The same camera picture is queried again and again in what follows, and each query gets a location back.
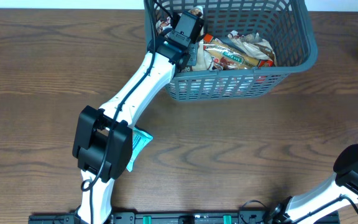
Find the beige rice pouch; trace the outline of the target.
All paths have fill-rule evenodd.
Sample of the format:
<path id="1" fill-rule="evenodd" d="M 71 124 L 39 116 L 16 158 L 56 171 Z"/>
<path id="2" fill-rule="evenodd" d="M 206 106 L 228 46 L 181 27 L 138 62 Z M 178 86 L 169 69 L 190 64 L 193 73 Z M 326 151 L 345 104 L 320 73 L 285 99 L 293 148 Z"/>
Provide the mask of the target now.
<path id="1" fill-rule="evenodd" d="M 204 51 L 204 42 L 201 40 L 198 42 L 198 50 L 196 56 L 196 65 L 185 67 L 181 70 L 182 73 L 184 72 L 197 72 L 203 70 L 212 70 L 213 69 L 213 60 L 212 56 L 209 52 Z"/>

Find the beige grain pouch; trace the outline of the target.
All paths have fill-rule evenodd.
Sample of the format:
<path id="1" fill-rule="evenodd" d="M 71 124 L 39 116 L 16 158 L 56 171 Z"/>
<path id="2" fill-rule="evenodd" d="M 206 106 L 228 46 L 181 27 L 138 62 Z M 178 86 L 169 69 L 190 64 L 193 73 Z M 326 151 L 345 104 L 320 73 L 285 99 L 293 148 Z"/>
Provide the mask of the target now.
<path id="1" fill-rule="evenodd" d="M 236 30 L 228 33 L 229 40 L 248 56 L 260 60 L 271 60 L 273 65 L 277 64 L 276 55 L 270 43 L 261 38 L 259 33 L 242 35 Z"/>
<path id="2" fill-rule="evenodd" d="M 204 10 L 202 6 L 195 6 L 188 10 L 188 12 L 194 16 L 203 18 Z M 155 28 L 157 30 L 158 35 L 167 35 L 172 29 L 173 26 L 177 24 L 181 17 L 182 13 L 174 13 L 172 17 L 167 17 L 166 19 L 159 19 L 156 24 Z"/>

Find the red orange pasta packet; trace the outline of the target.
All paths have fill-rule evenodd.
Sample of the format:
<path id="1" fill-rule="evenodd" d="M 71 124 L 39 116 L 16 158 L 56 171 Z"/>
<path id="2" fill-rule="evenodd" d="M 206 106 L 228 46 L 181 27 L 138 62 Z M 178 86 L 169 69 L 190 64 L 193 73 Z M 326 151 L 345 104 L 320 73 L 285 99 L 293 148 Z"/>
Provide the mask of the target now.
<path id="1" fill-rule="evenodd" d="M 272 60 L 250 57 L 209 34 L 203 38 L 203 53 L 208 70 L 248 70 L 273 66 Z"/>

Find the dark grey plastic basket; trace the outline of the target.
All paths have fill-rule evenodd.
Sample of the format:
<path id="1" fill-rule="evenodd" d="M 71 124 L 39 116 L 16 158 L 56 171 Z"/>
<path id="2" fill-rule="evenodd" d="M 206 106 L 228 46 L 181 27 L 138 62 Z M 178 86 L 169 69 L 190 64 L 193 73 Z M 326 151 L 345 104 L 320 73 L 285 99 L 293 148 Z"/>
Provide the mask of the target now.
<path id="1" fill-rule="evenodd" d="M 245 70 L 187 70 L 166 84 L 177 101 L 251 98 L 269 92 L 291 73 L 310 69 L 318 56 L 304 0 L 146 1 L 156 21 L 201 6 L 204 32 L 228 45 L 231 31 L 258 34 L 275 54 L 273 67 Z"/>

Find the teal white snack packet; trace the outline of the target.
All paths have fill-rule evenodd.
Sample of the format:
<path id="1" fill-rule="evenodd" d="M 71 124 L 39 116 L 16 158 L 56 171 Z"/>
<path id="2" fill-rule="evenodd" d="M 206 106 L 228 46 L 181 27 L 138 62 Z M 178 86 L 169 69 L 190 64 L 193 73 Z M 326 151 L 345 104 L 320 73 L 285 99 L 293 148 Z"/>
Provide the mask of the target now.
<path id="1" fill-rule="evenodd" d="M 137 126 L 134 127 L 132 132 L 132 156 L 126 167 L 127 171 L 132 172 L 134 168 L 134 162 L 143 148 L 153 140 L 153 136 L 144 129 L 140 129 Z"/>

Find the multicolour tissue pack box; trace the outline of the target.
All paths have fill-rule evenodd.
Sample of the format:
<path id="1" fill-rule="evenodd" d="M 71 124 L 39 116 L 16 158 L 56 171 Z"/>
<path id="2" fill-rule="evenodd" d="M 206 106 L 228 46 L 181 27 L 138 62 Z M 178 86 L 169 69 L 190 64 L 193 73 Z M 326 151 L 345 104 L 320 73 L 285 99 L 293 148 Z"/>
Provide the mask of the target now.
<path id="1" fill-rule="evenodd" d="M 252 78 L 202 78 L 196 80 L 180 80 L 178 85 L 171 84 L 181 95 L 190 96 L 223 95 L 232 94 L 241 95 L 253 82 Z"/>

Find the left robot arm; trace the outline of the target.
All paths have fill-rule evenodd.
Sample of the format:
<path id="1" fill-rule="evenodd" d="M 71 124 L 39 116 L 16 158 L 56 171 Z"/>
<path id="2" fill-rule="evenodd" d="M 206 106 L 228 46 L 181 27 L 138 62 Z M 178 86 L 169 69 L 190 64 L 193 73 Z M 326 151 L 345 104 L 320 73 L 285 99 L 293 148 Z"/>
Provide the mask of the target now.
<path id="1" fill-rule="evenodd" d="M 76 223 L 109 219 L 114 182 L 132 156 L 135 124 L 175 72 L 187 66 L 203 26 L 201 16 L 191 12 L 176 16 L 171 29 L 152 37 L 141 66 L 124 87 L 98 109 L 86 106 L 80 113 L 72 151 L 83 178 Z"/>

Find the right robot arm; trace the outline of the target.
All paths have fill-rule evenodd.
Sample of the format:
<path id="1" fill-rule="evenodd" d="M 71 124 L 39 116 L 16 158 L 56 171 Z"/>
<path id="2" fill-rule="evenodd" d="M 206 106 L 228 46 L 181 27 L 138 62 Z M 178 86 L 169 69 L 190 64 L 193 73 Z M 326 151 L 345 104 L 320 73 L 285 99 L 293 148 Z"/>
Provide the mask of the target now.
<path id="1" fill-rule="evenodd" d="M 351 205 L 358 215 L 358 144 L 345 148 L 336 159 L 333 174 L 314 189 L 286 198 L 264 216 L 264 223 L 316 223 Z"/>

